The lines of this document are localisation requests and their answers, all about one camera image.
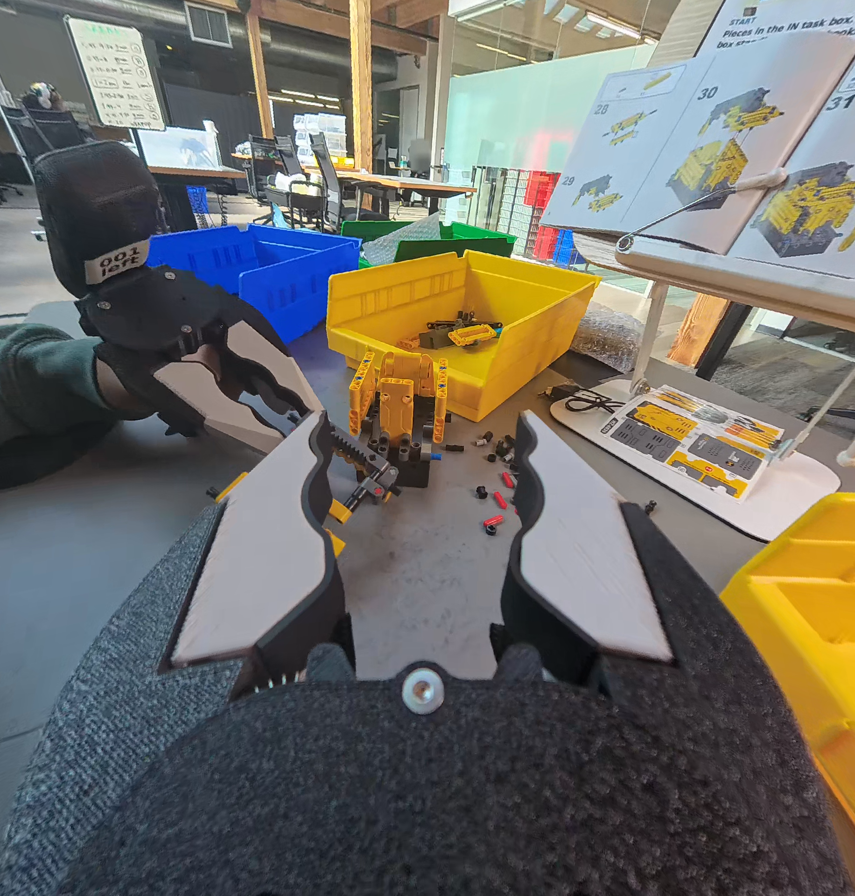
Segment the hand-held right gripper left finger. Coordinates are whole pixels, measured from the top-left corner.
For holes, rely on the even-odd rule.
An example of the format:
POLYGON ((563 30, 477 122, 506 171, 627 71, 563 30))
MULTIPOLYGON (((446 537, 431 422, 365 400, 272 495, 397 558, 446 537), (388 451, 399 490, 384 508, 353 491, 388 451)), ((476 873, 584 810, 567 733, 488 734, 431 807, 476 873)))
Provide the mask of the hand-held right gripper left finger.
POLYGON ((307 415, 223 502, 190 593, 171 665, 239 658, 304 668, 346 614, 324 523, 332 508, 332 428, 307 415))

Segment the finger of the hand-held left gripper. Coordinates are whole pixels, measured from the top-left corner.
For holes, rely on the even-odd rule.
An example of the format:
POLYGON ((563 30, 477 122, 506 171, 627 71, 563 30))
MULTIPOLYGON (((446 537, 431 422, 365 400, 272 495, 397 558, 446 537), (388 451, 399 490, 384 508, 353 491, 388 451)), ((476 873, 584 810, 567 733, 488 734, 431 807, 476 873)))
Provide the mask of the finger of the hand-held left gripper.
POLYGON ((201 362, 172 362, 156 376, 204 415, 204 430, 209 433, 226 436, 263 455, 285 438, 249 406, 225 395, 215 375, 201 362))
POLYGON ((235 400, 253 396, 279 417, 324 411, 296 359, 244 319, 220 323, 220 389, 235 400))

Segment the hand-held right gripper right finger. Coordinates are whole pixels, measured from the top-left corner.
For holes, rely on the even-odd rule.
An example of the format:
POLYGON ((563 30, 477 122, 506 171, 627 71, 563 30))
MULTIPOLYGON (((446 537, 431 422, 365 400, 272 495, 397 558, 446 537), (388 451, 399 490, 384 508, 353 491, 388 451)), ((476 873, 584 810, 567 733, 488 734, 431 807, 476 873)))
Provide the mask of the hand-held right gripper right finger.
POLYGON ((623 497, 531 410, 517 421, 515 463, 512 583, 590 653, 670 664, 623 497))

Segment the yellow black lego model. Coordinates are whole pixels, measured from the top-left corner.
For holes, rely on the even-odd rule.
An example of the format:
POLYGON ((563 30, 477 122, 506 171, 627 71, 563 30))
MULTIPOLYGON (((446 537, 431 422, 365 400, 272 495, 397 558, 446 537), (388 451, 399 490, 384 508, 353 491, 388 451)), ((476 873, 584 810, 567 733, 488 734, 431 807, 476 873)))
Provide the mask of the yellow black lego model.
POLYGON ((426 488, 444 442, 447 398, 445 358, 395 350, 377 360, 370 350, 350 383, 350 433, 397 469, 399 487, 426 488))

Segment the yellow lego gear subassembly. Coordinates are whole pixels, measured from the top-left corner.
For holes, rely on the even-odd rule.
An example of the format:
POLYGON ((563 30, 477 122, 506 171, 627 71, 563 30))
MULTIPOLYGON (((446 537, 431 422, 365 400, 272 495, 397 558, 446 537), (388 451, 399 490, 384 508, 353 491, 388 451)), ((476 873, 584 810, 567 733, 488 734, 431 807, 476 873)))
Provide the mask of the yellow lego gear subassembly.
POLYGON ((368 497, 385 500, 398 471, 366 449, 324 413, 309 414, 220 499, 220 521, 210 557, 231 566, 269 561, 315 574, 333 553, 323 524, 332 510, 346 521, 368 497), (344 502, 332 496, 328 469, 335 454, 363 474, 344 502))

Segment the pile of small lego pins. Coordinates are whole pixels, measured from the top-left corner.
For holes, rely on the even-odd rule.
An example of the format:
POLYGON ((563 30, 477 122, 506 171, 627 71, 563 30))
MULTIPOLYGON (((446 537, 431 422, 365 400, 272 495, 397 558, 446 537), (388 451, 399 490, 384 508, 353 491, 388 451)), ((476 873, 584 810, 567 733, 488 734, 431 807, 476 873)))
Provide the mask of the pile of small lego pins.
POLYGON ((631 504, 536 413, 524 411, 516 437, 503 440, 504 456, 497 465, 506 476, 510 498, 494 497, 500 509, 520 508, 523 553, 560 548, 582 554, 631 551, 624 511, 639 521, 655 522, 649 512, 655 501, 631 504), (505 464, 515 462, 516 481, 508 480, 505 464))

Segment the lego sticker sheet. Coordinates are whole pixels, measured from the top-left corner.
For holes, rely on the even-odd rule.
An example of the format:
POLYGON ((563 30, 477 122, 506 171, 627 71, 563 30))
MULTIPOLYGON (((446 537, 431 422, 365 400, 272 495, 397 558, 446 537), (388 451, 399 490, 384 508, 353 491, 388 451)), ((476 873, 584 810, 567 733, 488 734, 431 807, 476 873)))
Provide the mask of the lego sticker sheet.
POLYGON ((665 385, 622 404, 600 434, 628 457, 643 457, 654 470, 670 470, 741 504, 785 432, 665 385))

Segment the black lego links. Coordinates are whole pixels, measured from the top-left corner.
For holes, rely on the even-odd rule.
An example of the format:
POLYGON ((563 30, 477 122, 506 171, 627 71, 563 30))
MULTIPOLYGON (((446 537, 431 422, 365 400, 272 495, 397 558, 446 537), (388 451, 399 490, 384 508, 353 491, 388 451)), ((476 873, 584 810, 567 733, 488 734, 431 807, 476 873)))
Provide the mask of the black lego links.
POLYGON ((465 311, 460 311, 454 320, 436 320, 426 325, 428 330, 461 330, 472 326, 489 326, 496 332, 503 329, 499 321, 479 320, 474 312, 465 311))

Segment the lego instruction booklet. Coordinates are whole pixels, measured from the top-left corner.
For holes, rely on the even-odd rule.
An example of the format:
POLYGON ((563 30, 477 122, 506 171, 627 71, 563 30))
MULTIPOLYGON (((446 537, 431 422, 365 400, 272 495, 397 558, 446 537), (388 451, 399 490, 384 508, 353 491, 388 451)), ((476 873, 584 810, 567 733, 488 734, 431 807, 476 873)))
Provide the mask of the lego instruction booklet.
POLYGON ((855 279, 855 16, 608 76, 541 223, 855 279))

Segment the person's left hand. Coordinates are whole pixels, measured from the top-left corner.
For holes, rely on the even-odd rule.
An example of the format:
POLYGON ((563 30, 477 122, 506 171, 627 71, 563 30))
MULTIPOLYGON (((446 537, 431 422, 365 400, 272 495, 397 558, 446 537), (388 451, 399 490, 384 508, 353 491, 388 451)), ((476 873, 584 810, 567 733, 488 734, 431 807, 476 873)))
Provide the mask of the person's left hand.
POLYGON ((97 344, 95 357, 136 403, 151 409, 167 424, 168 434, 196 437, 203 433, 204 415, 156 376, 171 362, 169 357, 108 342, 97 344))

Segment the blue plastic bin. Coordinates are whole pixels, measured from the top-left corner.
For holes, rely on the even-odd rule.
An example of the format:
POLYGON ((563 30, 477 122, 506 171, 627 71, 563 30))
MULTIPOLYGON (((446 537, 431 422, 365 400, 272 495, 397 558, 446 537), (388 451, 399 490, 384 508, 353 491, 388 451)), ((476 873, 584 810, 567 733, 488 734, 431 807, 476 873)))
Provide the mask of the blue plastic bin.
POLYGON ((289 343, 326 318, 329 279, 358 269, 361 246, 359 238, 252 223, 154 236, 148 263, 240 297, 289 343))

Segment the bubble wrap sheet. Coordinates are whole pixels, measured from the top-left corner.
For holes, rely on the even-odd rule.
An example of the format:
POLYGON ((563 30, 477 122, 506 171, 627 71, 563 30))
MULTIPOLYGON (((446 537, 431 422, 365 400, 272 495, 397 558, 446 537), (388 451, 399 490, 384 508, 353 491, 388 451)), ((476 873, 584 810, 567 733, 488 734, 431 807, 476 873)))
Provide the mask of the bubble wrap sheet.
POLYGON ((645 325, 594 300, 588 304, 570 350, 629 374, 642 343, 645 325))
POLYGON ((361 239, 360 258, 367 266, 456 252, 452 241, 443 239, 438 214, 415 220, 363 220, 350 225, 361 239))

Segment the black office chair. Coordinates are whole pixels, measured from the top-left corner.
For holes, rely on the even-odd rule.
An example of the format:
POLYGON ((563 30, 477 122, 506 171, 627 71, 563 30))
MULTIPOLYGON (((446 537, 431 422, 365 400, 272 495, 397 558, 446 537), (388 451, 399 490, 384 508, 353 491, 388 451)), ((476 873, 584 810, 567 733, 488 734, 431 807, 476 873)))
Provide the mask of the black office chair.
POLYGON ((340 234, 343 226, 343 190, 322 132, 310 135, 310 146, 322 178, 323 220, 330 230, 340 234))

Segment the large yellow open bin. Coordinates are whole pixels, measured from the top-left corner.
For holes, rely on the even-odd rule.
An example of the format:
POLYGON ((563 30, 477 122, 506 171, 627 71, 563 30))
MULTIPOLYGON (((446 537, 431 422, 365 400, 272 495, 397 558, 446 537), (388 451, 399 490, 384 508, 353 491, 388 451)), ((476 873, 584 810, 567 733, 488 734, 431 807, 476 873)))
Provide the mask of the large yellow open bin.
POLYGON ((459 312, 500 322, 500 335, 476 347, 418 350, 434 363, 447 360, 447 409, 477 422, 570 349, 600 283, 589 273, 476 251, 337 273, 328 285, 328 345, 352 369, 373 351, 379 368, 429 322, 459 312))

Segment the wooden table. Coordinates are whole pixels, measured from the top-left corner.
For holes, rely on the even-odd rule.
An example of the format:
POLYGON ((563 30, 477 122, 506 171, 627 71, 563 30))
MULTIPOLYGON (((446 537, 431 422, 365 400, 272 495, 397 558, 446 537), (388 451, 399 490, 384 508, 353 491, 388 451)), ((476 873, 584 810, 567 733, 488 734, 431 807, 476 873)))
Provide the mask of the wooden table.
POLYGON ((400 196, 404 191, 425 198, 429 214, 438 213, 441 203, 456 197, 470 197, 477 193, 477 188, 472 185, 455 185, 417 177, 378 175, 354 170, 335 172, 335 179, 339 185, 337 192, 341 200, 345 189, 351 188, 356 191, 357 213, 361 212, 363 196, 368 194, 377 197, 377 213, 385 218, 389 217, 391 198, 400 196))

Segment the white book stand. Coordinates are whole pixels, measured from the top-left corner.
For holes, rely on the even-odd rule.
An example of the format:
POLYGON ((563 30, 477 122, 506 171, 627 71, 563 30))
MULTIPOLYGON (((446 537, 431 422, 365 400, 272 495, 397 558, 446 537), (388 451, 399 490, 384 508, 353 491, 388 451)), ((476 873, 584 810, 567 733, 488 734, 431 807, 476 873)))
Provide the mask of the white book stand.
POLYGON ((637 350, 631 380, 616 378, 600 386, 608 400, 623 399, 613 412, 601 409, 567 409, 561 399, 551 406, 554 420, 592 442, 669 490, 701 507, 748 537, 768 543, 823 498, 840 487, 839 476, 825 464, 799 449, 813 433, 818 421, 841 397, 855 378, 855 366, 836 387, 825 404, 799 434, 783 435, 772 449, 762 448, 757 480, 745 496, 729 495, 724 485, 704 485, 705 470, 691 472, 690 466, 673 467, 659 462, 625 442, 614 433, 627 420, 626 411, 651 394, 645 372, 671 286, 694 290, 728 300, 746 308, 762 308, 792 313, 838 329, 855 331, 855 279, 818 273, 785 264, 733 258, 692 249, 678 242, 648 238, 650 226, 623 235, 619 240, 595 238, 588 230, 575 231, 575 244, 587 252, 593 264, 619 270, 651 282, 650 306, 643 337, 637 350))

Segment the whiteboard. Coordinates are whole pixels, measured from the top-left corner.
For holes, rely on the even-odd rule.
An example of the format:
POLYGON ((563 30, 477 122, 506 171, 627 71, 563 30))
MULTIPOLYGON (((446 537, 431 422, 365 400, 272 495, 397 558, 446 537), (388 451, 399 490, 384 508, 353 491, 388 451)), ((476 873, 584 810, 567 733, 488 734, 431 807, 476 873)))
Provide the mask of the whiteboard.
POLYGON ((166 122, 142 34, 132 27, 65 16, 95 116, 106 127, 161 132, 166 122))

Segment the green plastic bin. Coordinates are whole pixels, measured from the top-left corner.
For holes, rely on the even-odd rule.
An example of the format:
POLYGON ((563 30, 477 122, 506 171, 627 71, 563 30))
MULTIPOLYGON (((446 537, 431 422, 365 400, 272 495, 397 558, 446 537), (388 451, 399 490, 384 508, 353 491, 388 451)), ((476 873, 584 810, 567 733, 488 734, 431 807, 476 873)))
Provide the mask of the green plastic bin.
MULTIPOLYGON (((342 226, 341 236, 345 238, 359 239, 361 241, 360 238, 356 237, 356 231, 353 230, 350 225, 351 222, 356 221, 363 220, 345 221, 342 226)), ((443 239, 452 241, 453 247, 456 250, 456 252, 453 253, 455 253, 459 257, 463 256, 466 251, 483 252, 502 256, 505 258, 509 258, 512 254, 515 237, 511 237, 507 234, 499 233, 496 231, 483 230, 471 225, 463 224, 461 222, 454 222, 450 225, 446 225, 440 220, 440 224, 443 239)), ((361 258, 360 265, 369 267, 361 258)))

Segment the yellow divided parts bin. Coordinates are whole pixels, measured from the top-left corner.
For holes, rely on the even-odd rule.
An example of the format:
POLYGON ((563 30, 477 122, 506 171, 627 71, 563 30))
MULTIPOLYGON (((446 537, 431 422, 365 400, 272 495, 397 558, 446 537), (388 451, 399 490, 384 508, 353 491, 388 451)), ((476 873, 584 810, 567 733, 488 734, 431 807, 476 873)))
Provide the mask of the yellow divided parts bin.
POLYGON ((815 504, 735 573, 721 600, 855 827, 855 493, 815 504))

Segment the stack of coloured bins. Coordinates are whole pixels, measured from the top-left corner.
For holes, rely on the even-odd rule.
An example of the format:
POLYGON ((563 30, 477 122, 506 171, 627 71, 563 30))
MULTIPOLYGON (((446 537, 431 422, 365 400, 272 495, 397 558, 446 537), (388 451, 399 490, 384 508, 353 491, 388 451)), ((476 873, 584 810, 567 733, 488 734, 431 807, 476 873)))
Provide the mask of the stack of coloured bins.
POLYGON ((512 254, 567 270, 589 263, 566 230, 541 223, 560 174, 545 170, 474 165, 467 222, 508 237, 512 254))

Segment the white printed paper sign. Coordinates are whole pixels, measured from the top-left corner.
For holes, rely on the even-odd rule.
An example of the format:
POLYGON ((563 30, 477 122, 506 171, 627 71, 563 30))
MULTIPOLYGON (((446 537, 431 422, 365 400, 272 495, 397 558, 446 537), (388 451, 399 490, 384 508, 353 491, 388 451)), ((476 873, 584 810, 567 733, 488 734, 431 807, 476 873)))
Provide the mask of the white printed paper sign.
POLYGON ((695 53, 815 31, 855 39, 855 1, 725 1, 695 53))

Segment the wooden post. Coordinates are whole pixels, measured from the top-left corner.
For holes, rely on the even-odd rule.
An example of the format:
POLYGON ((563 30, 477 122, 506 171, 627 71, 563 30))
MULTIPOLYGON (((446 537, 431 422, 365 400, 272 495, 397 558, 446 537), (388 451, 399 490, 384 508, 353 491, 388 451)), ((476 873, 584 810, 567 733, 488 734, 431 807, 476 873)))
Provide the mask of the wooden post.
POLYGON ((350 69, 354 161, 373 167, 373 53, 370 1, 349 1, 350 69))

